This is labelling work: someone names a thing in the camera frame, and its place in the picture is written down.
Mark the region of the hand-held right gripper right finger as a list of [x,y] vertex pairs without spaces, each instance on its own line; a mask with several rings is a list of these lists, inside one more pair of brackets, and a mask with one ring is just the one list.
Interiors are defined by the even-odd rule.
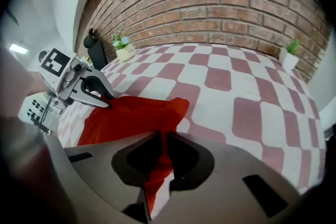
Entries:
[[154,223],[282,223],[300,196],[249,152],[183,133],[167,135],[170,198]]

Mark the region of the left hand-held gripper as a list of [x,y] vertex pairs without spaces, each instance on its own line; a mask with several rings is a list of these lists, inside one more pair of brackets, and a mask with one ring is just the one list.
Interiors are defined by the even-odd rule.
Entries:
[[[87,68],[87,63],[81,62],[76,53],[66,54],[53,48],[43,58],[39,73],[44,83],[61,100],[71,98],[96,108],[111,107],[108,101],[91,93],[97,92],[108,100],[114,99],[108,79],[100,70]],[[81,76],[82,88],[74,88]]]

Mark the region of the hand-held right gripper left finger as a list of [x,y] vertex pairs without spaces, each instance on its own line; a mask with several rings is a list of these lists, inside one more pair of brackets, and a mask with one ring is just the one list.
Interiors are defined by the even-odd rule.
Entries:
[[145,184],[162,153],[159,132],[68,147],[65,153],[81,179],[104,201],[139,222],[151,222]]

